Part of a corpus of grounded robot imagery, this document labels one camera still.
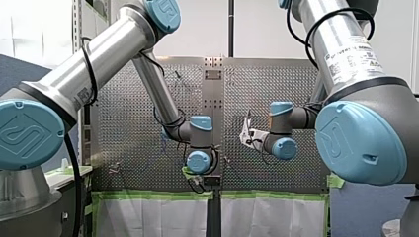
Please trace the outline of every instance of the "wire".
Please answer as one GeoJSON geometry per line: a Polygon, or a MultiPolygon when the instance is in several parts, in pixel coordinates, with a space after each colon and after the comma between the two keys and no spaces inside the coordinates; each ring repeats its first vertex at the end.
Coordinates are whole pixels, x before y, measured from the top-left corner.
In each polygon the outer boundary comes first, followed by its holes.
{"type": "Polygon", "coordinates": [[[291,33],[291,35],[293,36],[294,39],[296,39],[297,41],[299,41],[300,43],[305,45],[305,41],[303,39],[301,39],[294,31],[293,31],[293,26],[291,25],[291,7],[293,5],[293,0],[290,1],[290,5],[289,8],[287,9],[287,27],[289,29],[289,32],[291,33]]]}
{"type": "Polygon", "coordinates": [[[158,67],[161,70],[161,73],[163,74],[163,77],[164,77],[164,68],[158,62],[156,62],[153,59],[151,59],[149,56],[147,56],[142,51],[139,54],[141,54],[143,57],[145,57],[145,59],[147,59],[149,62],[151,62],[152,64],[154,64],[156,67],[158,67]]]}
{"type": "Polygon", "coordinates": [[[73,166],[74,173],[74,185],[76,190],[76,206],[75,206],[75,218],[74,218],[74,228],[73,228],[73,237],[79,236],[80,225],[81,225],[81,192],[82,192],[82,179],[80,176],[80,170],[77,162],[77,156],[74,152],[74,147],[71,142],[70,136],[65,134],[64,136],[65,145],[67,146],[68,155],[70,157],[71,165],[73,166]]]}
{"type": "Polygon", "coordinates": [[[87,53],[87,50],[84,45],[84,40],[91,41],[92,39],[86,38],[86,37],[81,38],[81,41],[82,41],[81,49],[84,55],[84,62],[86,63],[87,71],[89,73],[90,83],[92,84],[92,95],[89,98],[90,102],[87,103],[86,106],[92,106],[98,100],[98,84],[96,82],[95,72],[93,71],[92,63],[90,62],[90,59],[89,59],[89,54],[87,53]]]}
{"type": "Polygon", "coordinates": [[[308,31],[307,37],[306,37],[305,43],[304,43],[304,45],[305,45],[305,53],[307,54],[308,59],[310,60],[310,62],[317,69],[318,69],[317,62],[312,57],[312,55],[310,53],[310,50],[309,50],[309,46],[310,46],[309,42],[310,42],[311,35],[314,33],[314,31],[316,31],[318,29],[318,27],[322,23],[324,23],[325,21],[329,20],[332,17],[335,17],[335,16],[339,15],[339,13],[343,13],[343,12],[354,12],[354,13],[359,13],[359,14],[364,15],[367,18],[367,20],[369,20],[370,23],[371,23],[371,30],[370,30],[370,34],[367,37],[367,40],[370,40],[373,37],[373,35],[374,35],[374,32],[376,30],[376,23],[374,21],[374,18],[373,18],[373,16],[369,12],[367,12],[367,11],[361,9],[361,8],[352,8],[352,7],[342,8],[342,9],[339,9],[339,10],[336,10],[336,11],[333,11],[333,12],[330,12],[330,13],[324,15],[320,20],[318,20],[316,23],[314,23],[314,25],[308,31]]]}
{"type": "Polygon", "coordinates": [[[197,189],[195,189],[194,188],[194,186],[191,184],[191,179],[189,179],[189,180],[187,180],[188,181],[188,185],[189,185],[189,187],[191,187],[191,190],[193,191],[193,192],[195,192],[195,193],[197,193],[198,195],[201,195],[201,194],[203,194],[205,191],[206,191],[206,189],[204,188],[204,186],[201,184],[201,183],[198,183],[198,187],[200,187],[200,191],[198,191],[197,189]]]}
{"type": "MultiPolygon", "coordinates": [[[[246,127],[247,127],[247,132],[249,132],[250,131],[250,126],[249,126],[249,122],[247,122],[246,121],[246,127]]],[[[262,142],[262,140],[259,140],[259,139],[257,139],[257,140],[253,140],[253,135],[249,132],[249,136],[250,136],[250,142],[252,143],[252,146],[253,146],[253,148],[255,149],[255,150],[257,150],[260,154],[261,154],[261,158],[262,158],[262,161],[266,164],[266,165],[269,165],[269,166],[271,166],[271,165],[274,165],[275,163],[270,163],[270,162],[268,162],[266,159],[265,159],[265,157],[264,157],[264,155],[269,155],[268,153],[264,153],[263,151],[264,151],[264,149],[265,149],[265,143],[266,143],[266,140],[267,140],[267,138],[268,137],[265,137],[265,139],[263,140],[263,142],[262,142]],[[259,141],[259,142],[261,142],[262,144],[262,151],[260,151],[260,150],[258,150],[257,148],[256,148],[256,146],[255,146],[255,141],[259,141]]]]}

